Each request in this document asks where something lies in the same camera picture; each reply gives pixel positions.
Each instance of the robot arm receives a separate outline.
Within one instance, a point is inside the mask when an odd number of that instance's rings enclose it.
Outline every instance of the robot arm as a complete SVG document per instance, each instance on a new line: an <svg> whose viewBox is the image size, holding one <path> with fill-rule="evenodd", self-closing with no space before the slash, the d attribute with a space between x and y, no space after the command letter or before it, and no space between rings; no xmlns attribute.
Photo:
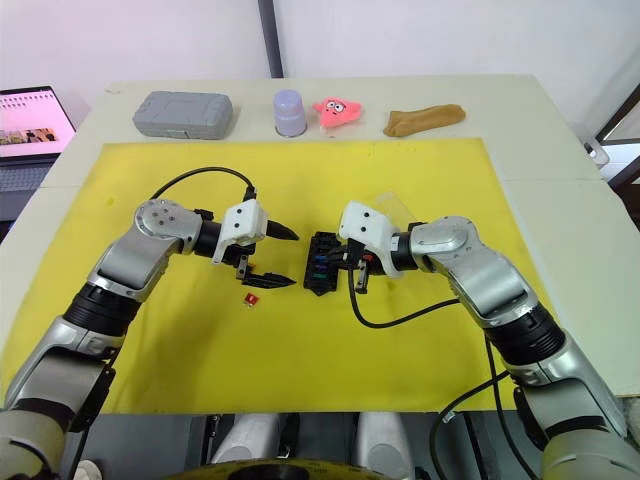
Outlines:
<svg viewBox="0 0 640 480"><path fill-rule="evenodd" d="M618 400L513 264L480 241L470 220L444 217L400 232L381 213L350 202L339 234L348 240L347 265L361 272L361 292L369 272L399 277L420 269L447 277L517 384L527 433L546 447L545 478L591 478L586 473L594 475L593 464L604 469L593 478L640 478L640 456L624 441Z"/></svg>
<svg viewBox="0 0 640 480"><path fill-rule="evenodd" d="M222 224L213 222L211 212L190 211L169 200L141 205L129 231L107 248L11 382L0 413L0 478L57 473L66 433L88 428L100 411L129 323L172 254L193 252L214 264L232 265L246 285L294 283L251 271L247 259L267 235L298 238L268 220L255 198L229 208Z"/></svg>

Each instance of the laptop screen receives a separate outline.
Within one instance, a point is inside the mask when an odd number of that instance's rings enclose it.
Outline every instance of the laptop screen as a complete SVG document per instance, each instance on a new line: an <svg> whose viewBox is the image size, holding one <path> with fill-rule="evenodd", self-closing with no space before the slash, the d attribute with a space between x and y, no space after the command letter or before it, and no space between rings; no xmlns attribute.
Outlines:
<svg viewBox="0 0 640 480"><path fill-rule="evenodd" d="M55 159L73 125L51 87L0 91L0 159Z"/></svg>

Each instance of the white table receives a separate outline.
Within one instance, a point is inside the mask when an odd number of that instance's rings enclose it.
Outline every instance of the white table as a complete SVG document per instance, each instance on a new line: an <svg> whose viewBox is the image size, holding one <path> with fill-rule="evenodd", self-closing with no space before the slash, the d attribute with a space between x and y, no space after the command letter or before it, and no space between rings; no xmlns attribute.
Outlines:
<svg viewBox="0 0 640 480"><path fill-rule="evenodd" d="M307 106L330 95L364 114L332 136L309 113L295 140L274 131L271 101L298 90ZM106 143L169 142L131 118L152 90L229 95L229 142L385 140L388 112L459 103L467 119L414 138L480 137L562 324L618 395L640 395L640 233L533 77L511 75L112 85L79 128L0 246L0 348L49 242Z"/></svg>

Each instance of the beige sock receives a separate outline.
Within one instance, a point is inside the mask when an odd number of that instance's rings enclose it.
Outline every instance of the beige sock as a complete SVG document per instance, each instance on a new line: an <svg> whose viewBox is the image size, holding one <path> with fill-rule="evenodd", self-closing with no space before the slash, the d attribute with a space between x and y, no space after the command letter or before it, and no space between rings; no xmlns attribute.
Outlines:
<svg viewBox="0 0 640 480"><path fill-rule="evenodd" d="M460 105L436 105L415 112L392 111L384 129L389 137L405 137L431 128L444 127L464 120L466 114Z"/></svg>

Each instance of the metal pole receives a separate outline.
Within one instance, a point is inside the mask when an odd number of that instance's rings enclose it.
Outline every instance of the metal pole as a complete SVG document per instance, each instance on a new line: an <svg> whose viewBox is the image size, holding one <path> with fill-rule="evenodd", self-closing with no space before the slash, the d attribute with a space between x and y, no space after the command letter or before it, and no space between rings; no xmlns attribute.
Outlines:
<svg viewBox="0 0 640 480"><path fill-rule="evenodd" d="M269 70L271 78L284 78L282 73L282 59L280 58L280 43L278 42L278 27L276 26L276 14L273 10L273 0L258 0L260 9L260 22L264 45L267 48Z"/></svg>

